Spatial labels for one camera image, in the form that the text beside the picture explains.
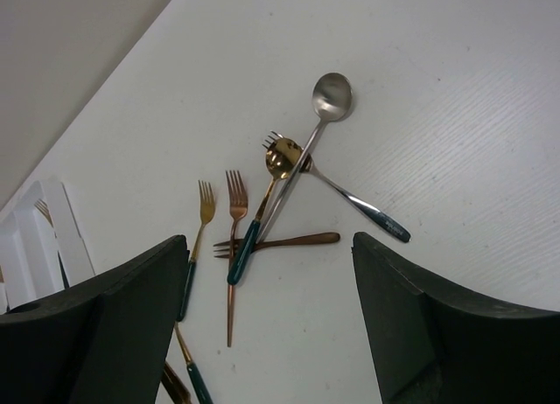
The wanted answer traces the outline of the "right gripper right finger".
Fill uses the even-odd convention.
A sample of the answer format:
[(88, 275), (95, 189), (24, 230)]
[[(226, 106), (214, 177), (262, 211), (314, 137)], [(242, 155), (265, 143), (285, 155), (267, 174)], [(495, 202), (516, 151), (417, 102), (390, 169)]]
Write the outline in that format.
[(557, 312), (460, 286), (366, 233), (352, 253), (383, 402), (558, 402)]

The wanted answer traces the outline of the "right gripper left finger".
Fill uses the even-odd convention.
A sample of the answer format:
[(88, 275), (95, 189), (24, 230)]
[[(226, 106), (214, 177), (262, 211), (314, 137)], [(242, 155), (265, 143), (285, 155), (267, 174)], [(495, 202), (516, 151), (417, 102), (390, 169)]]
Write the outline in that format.
[(152, 403), (179, 313), (186, 237), (1, 316), (3, 403)]

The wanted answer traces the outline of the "gold knife green handle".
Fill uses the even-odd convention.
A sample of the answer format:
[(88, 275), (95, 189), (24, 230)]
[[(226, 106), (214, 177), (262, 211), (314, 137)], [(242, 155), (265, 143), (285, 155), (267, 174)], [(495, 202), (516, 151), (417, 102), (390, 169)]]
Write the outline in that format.
[(168, 362), (164, 363), (161, 383), (174, 404), (192, 403), (189, 391)]

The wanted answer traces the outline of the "silver fork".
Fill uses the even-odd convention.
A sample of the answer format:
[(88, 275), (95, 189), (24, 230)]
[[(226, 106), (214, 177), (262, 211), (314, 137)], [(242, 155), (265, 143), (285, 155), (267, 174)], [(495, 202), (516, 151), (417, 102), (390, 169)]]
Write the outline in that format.
[[(263, 145), (265, 148), (276, 148), (280, 153), (287, 157), (293, 164), (299, 159), (303, 149), (292, 139), (284, 137), (275, 131), (271, 131), (270, 135), (267, 136), (266, 142)], [(314, 164), (312, 157), (310, 155), (304, 161), (301, 173), (308, 173), (316, 178), (319, 178), (327, 185), (331, 186), (341, 197), (343, 197), (348, 203), (350, 203), (354, 208), (359, 210), (364, 216), (367, 216), (371, 221), (373, 221), (377, 226), (382, 228), (384, 231), (400, 240), (401, 242), (407, 243), (411, 239), (410, 232), (398, 223), (396, 220), (389, 217), (385, 212), (382, 212), (378, 208), (370, 205), (364, 200), (356, 197), (351, 192), (342, 188), (341, 186), (334, 183), (330, 178), (326, 177)]]

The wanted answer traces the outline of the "white cutlery tray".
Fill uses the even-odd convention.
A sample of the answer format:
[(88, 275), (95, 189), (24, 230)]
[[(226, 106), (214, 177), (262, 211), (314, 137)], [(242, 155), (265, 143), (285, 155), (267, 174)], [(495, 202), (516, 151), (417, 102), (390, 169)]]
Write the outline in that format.
[[(51, 228), (34, 203), (43, 199)], [(95, 276), (64, 185), (38, 180), (1, 212), (1, 311), (68, 289)]]

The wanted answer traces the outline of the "dark copper fork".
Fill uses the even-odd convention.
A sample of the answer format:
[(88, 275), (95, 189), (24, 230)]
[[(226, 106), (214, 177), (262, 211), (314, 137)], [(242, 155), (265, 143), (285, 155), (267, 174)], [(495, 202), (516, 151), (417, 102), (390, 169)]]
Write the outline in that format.
[[(334, 244), (340, 241), (340, 234), (336, 232), (315, 233), (283, 240), (259, 241), (253, 247), (253, 252), (273, 247), (300, 247)], [(219, 259), (229, 258), (228, 241), (218, 242), (213, 245), (213, 256)]]

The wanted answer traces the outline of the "silver round spoon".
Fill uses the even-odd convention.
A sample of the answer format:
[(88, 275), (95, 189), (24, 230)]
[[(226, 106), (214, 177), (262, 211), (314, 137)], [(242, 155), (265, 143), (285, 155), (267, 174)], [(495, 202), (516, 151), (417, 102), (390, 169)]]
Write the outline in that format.
[(326, 126), (332, 122), (345, 120), (352, 112), (353, 103), (353, 89), (345, 75), (338, 72), (330, 72), (318, 79), (312, 91), (311, 104), (319, 118), (319, 122), (303, 147), (301, 157), (294, 165), (291, 175), (276, 196), (270, 212), (262, 223), (256, 238), (257, 241), (264, 240), (265, 235), (274, 225), (277, 216), (282, 211), (284, 204), (297, 184), (298, 175), (303, 169), (305, 159), (312, 153)]

